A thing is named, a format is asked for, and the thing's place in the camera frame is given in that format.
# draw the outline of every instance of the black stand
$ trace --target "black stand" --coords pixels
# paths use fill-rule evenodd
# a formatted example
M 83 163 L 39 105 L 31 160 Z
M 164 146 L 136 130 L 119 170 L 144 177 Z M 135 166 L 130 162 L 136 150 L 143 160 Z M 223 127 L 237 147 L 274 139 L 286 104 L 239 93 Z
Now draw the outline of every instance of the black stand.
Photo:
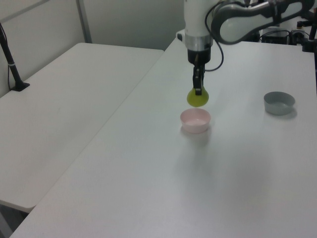
M 312 29 L 309 34 L 309 38 L 305 39 L 303 42 L 303 52 L 312 52 L 316 53 L 317 41 L 315 40 L 315 35 L 317 31 L 317 13 L 314 14 L 314 19 L 312 22 Z
M 15 66 L 14 61 L 13 61 L 13 58 L 12 58 L 12 55 L 11 55 L 11 52 L 10 52 L 10 49 L 8 46 L 8 42 L 7 42 L 6 36 L 4 34 L 1 23 L 0 23 L 0 44 L 1 44 L 2 50 L 3 50 L 4 55 L 6 57 L 6 61 L 8 62 L 8 65 L 10 67 L 10 70 L 12 72 L 12 75 L 13 75 L 13 78 L 15 81 L 15 87 L 13 87 L 11 90 L 21 92 L 23 89 L 30 86 L 30 84 L 24 83 L 20 78 L 19 72 Z

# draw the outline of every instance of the pink bowl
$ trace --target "pink bowl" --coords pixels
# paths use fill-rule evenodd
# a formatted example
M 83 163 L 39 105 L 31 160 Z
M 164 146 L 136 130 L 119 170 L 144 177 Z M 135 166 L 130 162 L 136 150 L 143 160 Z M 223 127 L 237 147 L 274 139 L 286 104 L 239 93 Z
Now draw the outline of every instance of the pink bowl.
M 191 108 L 182 112 L 180 120 L 186 131 L 197 134 L 208 129 L 211 116 L 204 109 Z

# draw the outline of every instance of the bowl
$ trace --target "bowl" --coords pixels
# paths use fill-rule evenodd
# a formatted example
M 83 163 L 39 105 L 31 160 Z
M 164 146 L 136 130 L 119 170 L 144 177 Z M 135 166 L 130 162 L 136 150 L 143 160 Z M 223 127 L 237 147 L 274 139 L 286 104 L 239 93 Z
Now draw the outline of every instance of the bowl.
M 283 92 L 270 92 L 264 96 L 264 108 L 274 115 L 286 115 L 293 111 L 295 99 Z
M 182 121 L 184 130 L 189 133 L 198 134 L 208 129 L 211 116 L 204 109 L 191 108 L 182 112 L 180 120 Z

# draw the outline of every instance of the floor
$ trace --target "floor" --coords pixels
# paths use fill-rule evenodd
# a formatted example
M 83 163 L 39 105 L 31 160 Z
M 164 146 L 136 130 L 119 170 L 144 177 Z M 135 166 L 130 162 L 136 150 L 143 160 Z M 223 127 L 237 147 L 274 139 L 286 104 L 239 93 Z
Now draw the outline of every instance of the floor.
M 27 215 L 25 212 L 0 205 L 0 238 L 9 238 Z

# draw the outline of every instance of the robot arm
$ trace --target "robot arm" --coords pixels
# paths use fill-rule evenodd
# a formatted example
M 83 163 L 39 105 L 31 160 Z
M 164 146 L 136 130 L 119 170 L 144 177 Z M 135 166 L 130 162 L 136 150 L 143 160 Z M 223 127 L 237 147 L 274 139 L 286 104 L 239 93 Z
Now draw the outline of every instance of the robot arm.
M 205 64 L 211 59 L 213 40 L 236 44 L 255 31 L 315 7 L 315 0 L 270 0 L 253 7 L 246 7 L 243 0 L 184 0 L 185 45 L 188 61 L 194 65 L 195 95 L 203 94 Z
M 269 1 L 251 8 L 224 5 L 212 19 L 212 34 L 223 44 L 236 44 L 253 32 L 299 16 L 314 5 L 314 0 Z

